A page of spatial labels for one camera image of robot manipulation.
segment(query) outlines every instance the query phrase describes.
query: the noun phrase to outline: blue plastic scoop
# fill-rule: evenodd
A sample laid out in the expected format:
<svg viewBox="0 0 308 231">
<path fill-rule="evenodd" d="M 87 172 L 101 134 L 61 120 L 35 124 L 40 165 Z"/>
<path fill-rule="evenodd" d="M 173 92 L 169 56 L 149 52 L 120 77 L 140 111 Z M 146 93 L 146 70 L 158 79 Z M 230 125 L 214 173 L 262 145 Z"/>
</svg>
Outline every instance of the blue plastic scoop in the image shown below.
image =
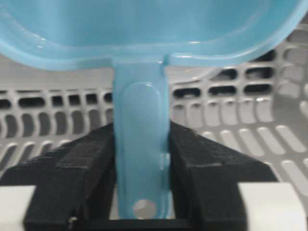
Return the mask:
<svg viewBox="0 0 308 231">
<path fill-rule="evenodd" d="M 112 67 L 119 211 L 170 212 L 166 65 L 254 59 L 295 28 L 308 0 L 0 0 L 0 52 L 49 70 Z"/>
</svg>

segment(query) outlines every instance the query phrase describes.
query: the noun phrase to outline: plastic scoop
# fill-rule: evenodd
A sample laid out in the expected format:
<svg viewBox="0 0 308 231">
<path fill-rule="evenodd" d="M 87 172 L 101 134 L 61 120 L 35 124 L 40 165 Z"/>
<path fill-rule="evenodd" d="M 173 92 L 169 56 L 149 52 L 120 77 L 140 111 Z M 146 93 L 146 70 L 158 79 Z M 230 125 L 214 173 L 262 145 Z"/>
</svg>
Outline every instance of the plastic scoop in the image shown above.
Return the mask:
<svg viewBox="0 0 308 231">
<path fill-rule="evenodd" d="M 26 65 L 112 67 L 119 212 L 170 211 L 167 65 L 254 59 L 298 24 L 308 0 L 0 0 L 0 52 Z"/>
</svg>

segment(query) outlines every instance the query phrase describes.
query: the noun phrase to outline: white plastic block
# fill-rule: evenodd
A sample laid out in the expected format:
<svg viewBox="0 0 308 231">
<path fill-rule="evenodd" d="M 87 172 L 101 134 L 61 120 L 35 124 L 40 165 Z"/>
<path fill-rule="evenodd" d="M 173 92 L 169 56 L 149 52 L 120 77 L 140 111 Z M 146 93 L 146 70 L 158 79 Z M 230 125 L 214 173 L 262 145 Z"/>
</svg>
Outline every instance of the white plastic block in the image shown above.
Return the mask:
<svg viewBox="0 0 308 231">
<path fill-rule="evenodd" d="M 239 183 L 248 231 L 307 231 L 306 214 L 290 183 Z"/>
<path fill-rule="evenodd" d="M 25 231 L 26 216 L 35 186 L 0 187 L 0 231 Z"/>
</svg>

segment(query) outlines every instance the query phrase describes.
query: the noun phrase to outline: black clamp jaw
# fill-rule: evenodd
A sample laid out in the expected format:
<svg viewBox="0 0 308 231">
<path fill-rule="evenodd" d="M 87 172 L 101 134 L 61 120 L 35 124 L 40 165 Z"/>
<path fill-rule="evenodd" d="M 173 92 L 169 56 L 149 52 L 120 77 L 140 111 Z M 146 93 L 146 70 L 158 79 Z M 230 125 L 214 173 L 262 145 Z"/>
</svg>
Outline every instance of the black clamp jaw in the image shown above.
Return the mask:
<svg viewBox="0 0 308 231">
<path fill-rule="evenodd" d="M 35 186 L 25 231 L 247 231 L 239 182 L 276 182 L 251 157 L 171 122 L 170 183 L 176 219 L 109 220 L 116 182 L 110 124 L 8 169 L 2 186 Z"/>
</svg>

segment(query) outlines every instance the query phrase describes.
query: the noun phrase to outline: gray plastic basket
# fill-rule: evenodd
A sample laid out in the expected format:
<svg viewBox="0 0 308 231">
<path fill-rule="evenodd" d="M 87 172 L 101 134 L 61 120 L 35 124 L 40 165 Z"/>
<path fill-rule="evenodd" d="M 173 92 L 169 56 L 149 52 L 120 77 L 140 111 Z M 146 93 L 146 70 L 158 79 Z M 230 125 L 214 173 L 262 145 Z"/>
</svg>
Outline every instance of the gray plastic basket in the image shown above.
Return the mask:
<svg viewBox="0 0 308 231">
<path fill-rule="evenodd" d="M 254 61 L 169 72 L 193 77 L 187 83 L 173 78 L 171 119 L 269 164 L 281 181 L 295 186 L 306 212 L 307 64 L 308 17 Z M 0 176 L 112 122 L 112 78 L 112 69 L 50 72 L 0 56 Z"/>
</svg>

